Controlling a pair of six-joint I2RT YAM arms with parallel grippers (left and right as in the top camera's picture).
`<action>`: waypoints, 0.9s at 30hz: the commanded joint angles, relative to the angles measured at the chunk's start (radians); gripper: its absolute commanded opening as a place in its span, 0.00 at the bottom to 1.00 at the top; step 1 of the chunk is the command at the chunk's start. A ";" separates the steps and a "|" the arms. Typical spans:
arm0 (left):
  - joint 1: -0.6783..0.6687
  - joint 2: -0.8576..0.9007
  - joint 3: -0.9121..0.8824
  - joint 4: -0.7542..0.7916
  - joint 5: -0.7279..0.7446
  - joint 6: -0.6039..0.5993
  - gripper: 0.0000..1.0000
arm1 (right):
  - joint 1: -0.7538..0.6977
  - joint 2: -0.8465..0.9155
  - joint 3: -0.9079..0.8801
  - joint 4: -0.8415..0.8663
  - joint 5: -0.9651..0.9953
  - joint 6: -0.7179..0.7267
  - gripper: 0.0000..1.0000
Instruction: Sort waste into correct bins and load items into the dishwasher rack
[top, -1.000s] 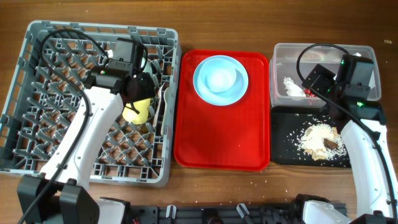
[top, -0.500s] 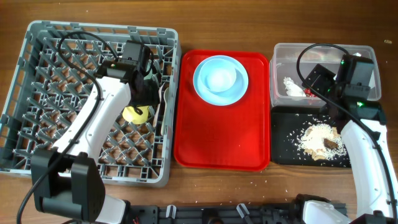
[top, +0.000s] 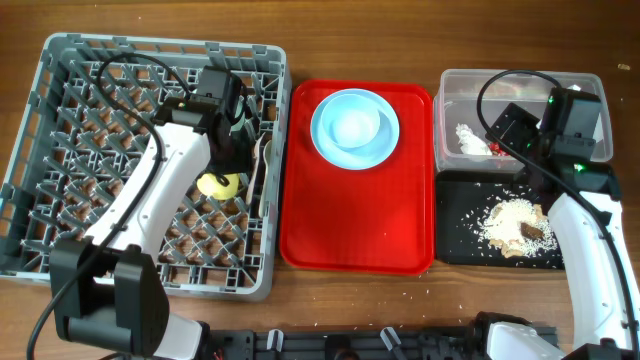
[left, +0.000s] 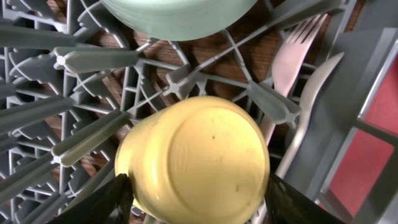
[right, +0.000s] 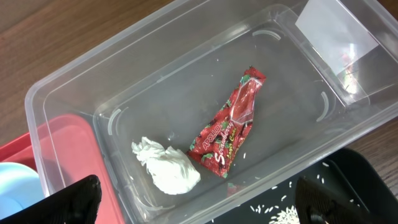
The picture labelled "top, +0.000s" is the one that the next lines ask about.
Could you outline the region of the white plastic spoon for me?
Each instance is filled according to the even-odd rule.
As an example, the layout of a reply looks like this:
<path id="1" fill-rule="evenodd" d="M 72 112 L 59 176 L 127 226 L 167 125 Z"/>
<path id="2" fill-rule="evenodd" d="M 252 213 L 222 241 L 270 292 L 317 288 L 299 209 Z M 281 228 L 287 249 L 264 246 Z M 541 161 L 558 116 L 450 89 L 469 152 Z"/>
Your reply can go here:
<path id="1" fill-rule="evenodd" d="M 267 183 L 268 183 L 268 179 L 269 179 L 269 167 L 270 167 L 270 161 L 271 161 L 271 152 L 272 152 L 272 141 L 269 140 L 263 149 L 263 160 L 264 160 L 264 178 L 263 178 L 263 184 L 262 184 L 262 192 L 261 192 L 261 197 L 260 197 L 260 202 L 259 202 L 259 210 L 258 210 L 258 215 L 260 218 L 265 216 L 266 213 L 266 200 L 267 200 Z"/>

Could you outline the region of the yellow plastic cup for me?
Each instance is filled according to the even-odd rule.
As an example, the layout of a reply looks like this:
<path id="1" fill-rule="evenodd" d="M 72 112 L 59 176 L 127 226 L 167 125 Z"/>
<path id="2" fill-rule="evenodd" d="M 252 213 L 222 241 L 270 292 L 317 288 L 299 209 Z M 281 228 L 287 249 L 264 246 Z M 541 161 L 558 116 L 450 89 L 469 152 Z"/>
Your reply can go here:
<path id="1" fill-rule="evenodd" d="M 214 174 L 205 173 L 198 178 L 196 186 L 204 196 L 215 200 L 228 200 L 239 192 L 240 178 L 238 174 L 227 174 L 223 179 L 225 183 Z"/>

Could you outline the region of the white napkin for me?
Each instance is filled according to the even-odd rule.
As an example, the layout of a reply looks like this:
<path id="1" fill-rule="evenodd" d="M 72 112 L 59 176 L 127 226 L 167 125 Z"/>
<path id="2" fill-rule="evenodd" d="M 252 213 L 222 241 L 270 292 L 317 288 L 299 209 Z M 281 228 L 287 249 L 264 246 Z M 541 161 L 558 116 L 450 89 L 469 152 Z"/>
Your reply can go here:
<path id="1" fill-rule="evenodd" d="M 475 156 L 492 155 L 488 145 L 476 136 L 468 125 L 457 124 L 455 132 L 463 154 Z"/>

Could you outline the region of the rice and food scraps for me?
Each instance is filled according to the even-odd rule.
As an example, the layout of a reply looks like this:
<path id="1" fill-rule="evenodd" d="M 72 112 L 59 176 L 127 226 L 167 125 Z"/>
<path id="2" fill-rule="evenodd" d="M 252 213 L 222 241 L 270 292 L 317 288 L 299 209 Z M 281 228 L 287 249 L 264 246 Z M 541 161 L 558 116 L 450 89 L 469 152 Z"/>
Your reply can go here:
<path id="1" fill-rule="evenodd" d="M 476 183 L 472 194 L 480 204 L 465 210 L 455 228 L 470 233 L 481 255 L 487 249 L 505 259 L 531 259 L 559 250 L 541 200 L 527 186 Z"/>

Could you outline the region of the light blue bowl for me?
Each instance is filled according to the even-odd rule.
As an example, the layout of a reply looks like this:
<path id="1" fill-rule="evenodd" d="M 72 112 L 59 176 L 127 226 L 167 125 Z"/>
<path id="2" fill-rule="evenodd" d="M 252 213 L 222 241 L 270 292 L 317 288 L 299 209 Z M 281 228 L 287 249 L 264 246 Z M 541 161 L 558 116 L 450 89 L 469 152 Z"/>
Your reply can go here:
<path id="1" fill-rule="evenodd" d="M 321 129 L 331 143 L 342 149 L 369 144 L 378 134 L 380 122 L 378 105 L 354 93 L 332 97 L 320 117 Z"/>

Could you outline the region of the green bowl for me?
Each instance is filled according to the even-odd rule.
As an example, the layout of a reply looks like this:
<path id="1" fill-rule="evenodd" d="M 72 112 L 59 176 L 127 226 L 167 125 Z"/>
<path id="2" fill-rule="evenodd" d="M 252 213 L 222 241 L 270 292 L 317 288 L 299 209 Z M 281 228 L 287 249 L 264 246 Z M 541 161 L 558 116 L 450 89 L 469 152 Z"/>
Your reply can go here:
<path id="1" fill-rule="evenodd" d="M 241 95 L 239 99 L 239 103 L 236 108 L 236 115 L 235 115 L 236 122 L 231 127 L 232 132 L 239 132 L 244 127 L 244 123 L 246 121 L 246 116 L 245 116 L 246 102 L 247 102 L 247 97 L 244 95 Z"/>

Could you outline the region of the red strawberry snack wrapper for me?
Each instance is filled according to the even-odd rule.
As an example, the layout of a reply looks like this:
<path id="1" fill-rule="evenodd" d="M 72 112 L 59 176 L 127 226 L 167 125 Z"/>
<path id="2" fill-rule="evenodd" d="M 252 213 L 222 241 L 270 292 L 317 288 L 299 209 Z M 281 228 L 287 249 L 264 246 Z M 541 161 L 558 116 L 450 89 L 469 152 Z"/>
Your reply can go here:
<path id="1" fill-rule="evenodd" d="M 504 151 L 497 142 L 492 142 L 488 145 L 489 150 L 493 156 L 508 156 L 509 153 Z"/>

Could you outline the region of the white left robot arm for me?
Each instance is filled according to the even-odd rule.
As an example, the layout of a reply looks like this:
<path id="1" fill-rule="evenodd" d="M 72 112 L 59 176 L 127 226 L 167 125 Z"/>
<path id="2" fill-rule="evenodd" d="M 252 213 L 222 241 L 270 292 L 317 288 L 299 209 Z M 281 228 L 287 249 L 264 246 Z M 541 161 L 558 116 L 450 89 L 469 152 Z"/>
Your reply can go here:
<path id="1" fill-rule="evenodd" d="M 194 180 L 250 166 L 236 131 L 243 102 L 194 95 L 169 98 L 151 140 L 114 202 L 80 240 L 50 255 L 46 312 L 60 339 L 137 357 L 213 359 L 208 324 L 175 315 L 156 269 L 163 237 Z"/>

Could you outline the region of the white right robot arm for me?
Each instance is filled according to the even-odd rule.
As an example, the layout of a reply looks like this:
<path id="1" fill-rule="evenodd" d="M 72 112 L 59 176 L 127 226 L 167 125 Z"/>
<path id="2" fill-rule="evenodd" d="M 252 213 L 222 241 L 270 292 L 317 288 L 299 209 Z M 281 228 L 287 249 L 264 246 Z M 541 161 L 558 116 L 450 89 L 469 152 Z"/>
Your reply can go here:
<path id="1" fill-rule="evenodd" d="M 574 359 L 639 356 L 639 289 L 613 168 L 591 159 L 597 101 L 550 100 L 538 119 L 511 103 L 488 138 L 523 163 L 559 242 L 574 312 Z"/>

